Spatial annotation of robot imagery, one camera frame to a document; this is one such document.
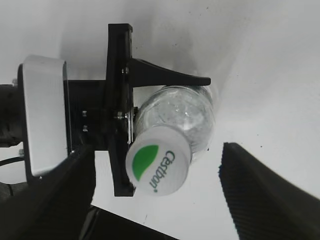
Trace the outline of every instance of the white bottle cap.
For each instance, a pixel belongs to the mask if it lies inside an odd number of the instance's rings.
[[[139,135],[126,156],[126,172],[139,189],[154,196],[174,193],[185,182],[191,147],[180,131],[155,126]]]

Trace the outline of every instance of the white wall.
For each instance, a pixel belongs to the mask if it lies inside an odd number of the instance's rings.
[[[132,24],[136,58],[217,85],[214,139],[185,185],[161,198],[113,197],[108,155],[97,152],[93,203],[181,240],[238,239],[217,174],[223,142],[320,197],[319,12],[317,0],[3,0],[0,83],[29,54],[65,59],[69,79],[103,79],[107,24]]]

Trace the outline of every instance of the clear plastic bottle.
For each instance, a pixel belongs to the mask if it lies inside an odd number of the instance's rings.
[[[212,92],[204,86],[165,86],[141,106],[135,122],[137,136],[158,125],[179,129],[197,159],[208,149],[214,129]]]
[[[130,181],[151,195],[177,191],[192,160],[208,149],[214,124],[209,88],[165,86],[154,93],[136,116],[125,163]]]

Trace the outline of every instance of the screw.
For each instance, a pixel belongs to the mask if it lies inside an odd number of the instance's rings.
[[[18,79],[13,79],[12,80],[12,85],[14,86],[14,87],[18,87]]]
[[[85,132],[85,133],[87,133],[87,132],[88,132],[88,126],[87,126],[87,125],[83,125],[82,131]]]
[[[127,66],[124,69],[122,68],[121,73],[126,75],[129,74],[129,68]]]
[[[19,157],[24,157],[25,156],[25,151],[24,149],[19,149]]]
[[[121,119],[124,119],[125,116],[124,116],[124,114],[123,114],[121,111],[118,111],[118,112],[116,113],[116,116],[115,116],[114,118],[121,120]]]

